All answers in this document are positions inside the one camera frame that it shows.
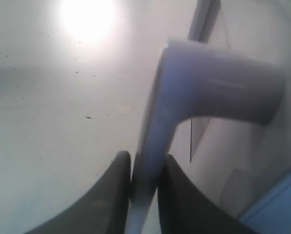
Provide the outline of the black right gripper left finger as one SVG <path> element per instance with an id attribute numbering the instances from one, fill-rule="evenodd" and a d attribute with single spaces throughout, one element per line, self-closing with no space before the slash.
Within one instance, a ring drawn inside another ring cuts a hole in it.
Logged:
<path id="1" fill-rule="evenodd" d="M 119 151 L 96 184 L 71 207 L 31 234 L 123 234 L 129 206 L 131 156 Z"/>

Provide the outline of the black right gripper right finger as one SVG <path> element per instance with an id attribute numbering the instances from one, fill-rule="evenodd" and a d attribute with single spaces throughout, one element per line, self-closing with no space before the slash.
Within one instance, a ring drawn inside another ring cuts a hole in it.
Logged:
<path id="1" fill-rule="evenodd" d="M 157 196 L 163 234 L 255 233 L 204 196 L 172 155 L 166 157 Z"/>

